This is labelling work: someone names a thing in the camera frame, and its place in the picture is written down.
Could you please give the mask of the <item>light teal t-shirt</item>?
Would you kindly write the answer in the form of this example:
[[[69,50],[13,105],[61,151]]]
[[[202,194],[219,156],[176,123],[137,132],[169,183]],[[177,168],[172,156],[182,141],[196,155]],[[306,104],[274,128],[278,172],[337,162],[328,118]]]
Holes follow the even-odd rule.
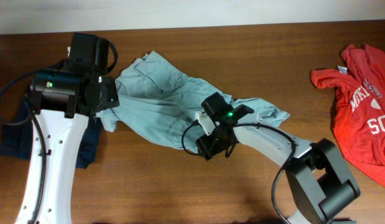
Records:
[[[197,151],[195,141],[205,132],[191,124],[216,87],[184,74],[156,52],[137,58],[115,83],[119,106],[97,113],[106,131],[115,131],[121,121],[151,143]]]

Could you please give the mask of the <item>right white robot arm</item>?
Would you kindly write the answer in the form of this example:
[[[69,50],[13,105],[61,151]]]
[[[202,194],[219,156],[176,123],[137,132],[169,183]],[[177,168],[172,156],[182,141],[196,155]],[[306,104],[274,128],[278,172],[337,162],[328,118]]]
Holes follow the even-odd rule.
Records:
[[[331,223],[361,191],[337,146],[328,139],[319,142],[295,137],[270,125],[246,105],[233,107],[214,93],[195,114],[204,135],[195,142],[198,155],[206,160],[224,152],[230,156],[240,143],[256,149],[275,162],[279,171],[273,181],[271,200],[275,211],[276,187],[285,174],[297,207],[284,223]]]

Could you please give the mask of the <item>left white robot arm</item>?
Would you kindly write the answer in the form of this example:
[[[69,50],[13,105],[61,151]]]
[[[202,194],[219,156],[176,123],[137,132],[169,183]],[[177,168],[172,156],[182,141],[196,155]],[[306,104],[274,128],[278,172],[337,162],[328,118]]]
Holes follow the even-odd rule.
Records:
[[[33,127],[32,153],[22,207],[16,223],[71,223],[72,185],[77,155],[96,113],[119,106],[117,56],[108,40],[75,33],[68,58],[37,72],[27,104]]]

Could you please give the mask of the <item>red printed t-shirt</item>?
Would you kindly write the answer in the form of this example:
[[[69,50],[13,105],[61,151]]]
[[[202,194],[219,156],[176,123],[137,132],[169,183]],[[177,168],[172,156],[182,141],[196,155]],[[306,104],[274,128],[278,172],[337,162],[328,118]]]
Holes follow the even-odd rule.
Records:
[[[341,53],[345,67],[313,70],[318,89],[333,88],[333,133],[344,158],[385,188],[385,53],[364,44]]]

